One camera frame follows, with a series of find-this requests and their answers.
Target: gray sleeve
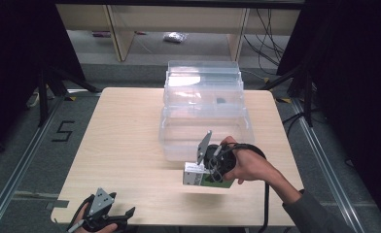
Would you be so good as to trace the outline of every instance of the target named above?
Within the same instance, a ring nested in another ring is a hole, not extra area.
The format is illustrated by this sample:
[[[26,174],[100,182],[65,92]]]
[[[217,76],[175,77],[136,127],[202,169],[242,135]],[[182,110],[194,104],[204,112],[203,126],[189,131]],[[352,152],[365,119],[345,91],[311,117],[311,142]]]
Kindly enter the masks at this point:
[[[310,193],[301,190],[295,203],[283,205],[300,232],[354,232],[345,221],[328,212]]]

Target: green and white box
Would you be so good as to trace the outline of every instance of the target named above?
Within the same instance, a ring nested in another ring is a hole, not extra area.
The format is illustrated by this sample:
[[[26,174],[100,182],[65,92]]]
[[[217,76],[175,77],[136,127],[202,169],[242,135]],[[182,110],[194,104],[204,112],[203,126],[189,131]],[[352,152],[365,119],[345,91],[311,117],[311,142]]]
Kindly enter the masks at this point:
[[[197,185],[197,186],[212,186],[212,187],[226,187],[232,186],[233,181],[213,182],[210,179],[211,172],[205,169],[203,164],[197,165],[196,163],[186,162],[184,169],[184,184]]]

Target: wooden tabletop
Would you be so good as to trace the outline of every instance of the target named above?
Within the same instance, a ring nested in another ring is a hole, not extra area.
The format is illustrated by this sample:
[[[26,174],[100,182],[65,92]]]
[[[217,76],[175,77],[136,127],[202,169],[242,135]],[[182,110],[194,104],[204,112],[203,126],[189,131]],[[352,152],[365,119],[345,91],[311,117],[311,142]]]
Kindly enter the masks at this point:
[[[256,146],[298,189],[303,188],[272,94],[246,90]],[[110,216],[136,212],[129,224],[260,226],[263,182],[231,188],[183,185],[184,162],[167,161],[158,141],[162,88],[108,87],[101,94],[52,220],[68,223],[98,187],[117,197]],[[270,191],[269,225],[294,225]]]

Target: transparent plastic container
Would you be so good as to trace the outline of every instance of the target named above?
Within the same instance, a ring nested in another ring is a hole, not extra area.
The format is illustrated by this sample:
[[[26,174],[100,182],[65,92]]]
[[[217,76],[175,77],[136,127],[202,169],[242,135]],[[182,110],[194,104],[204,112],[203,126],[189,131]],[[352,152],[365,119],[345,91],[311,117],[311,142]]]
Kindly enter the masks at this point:
[[[159,141],[170,161],[196,161],[197,146],[226,136],[255,142],[236,62],[170,61],[166,72]]]

